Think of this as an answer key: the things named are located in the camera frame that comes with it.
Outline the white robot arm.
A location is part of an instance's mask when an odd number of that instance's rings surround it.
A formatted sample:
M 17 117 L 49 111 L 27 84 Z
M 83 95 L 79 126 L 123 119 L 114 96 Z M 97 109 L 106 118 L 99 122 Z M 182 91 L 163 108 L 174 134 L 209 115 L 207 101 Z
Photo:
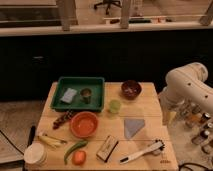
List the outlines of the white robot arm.
M 170 112 L 187 100 L 213 114 L 213 88 L 205 84 L 207 78 L 208 70 L 199 62 L 172 69 L 166 74 L 166 86 L 158 95 L 164 125 L 169 123 Z

